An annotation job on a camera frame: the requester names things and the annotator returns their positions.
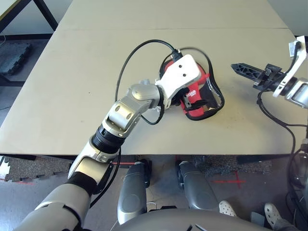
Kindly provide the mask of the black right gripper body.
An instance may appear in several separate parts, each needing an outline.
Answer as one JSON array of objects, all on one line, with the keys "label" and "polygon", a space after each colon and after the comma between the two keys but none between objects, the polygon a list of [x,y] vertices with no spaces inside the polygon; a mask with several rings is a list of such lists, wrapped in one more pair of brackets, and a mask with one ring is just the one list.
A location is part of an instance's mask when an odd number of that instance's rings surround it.
[{"label": "black right gripper body", "polygon": [[285,74],[278,66],[267,64],[259,77],[254,82],[253,88],[259,91],[272,91],[274,92],[278,87]]}]

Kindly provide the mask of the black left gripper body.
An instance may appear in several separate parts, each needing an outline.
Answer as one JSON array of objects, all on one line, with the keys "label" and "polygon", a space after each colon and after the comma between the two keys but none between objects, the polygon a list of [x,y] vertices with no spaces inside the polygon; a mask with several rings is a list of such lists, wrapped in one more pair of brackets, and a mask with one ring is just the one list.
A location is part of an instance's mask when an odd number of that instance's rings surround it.
[{"label": "black left gripper body", "polygon": [[170,106],[179,106],[181,98],[187,93],[186,90],[174,91],[171,94],[166,94],[166,108]]}]

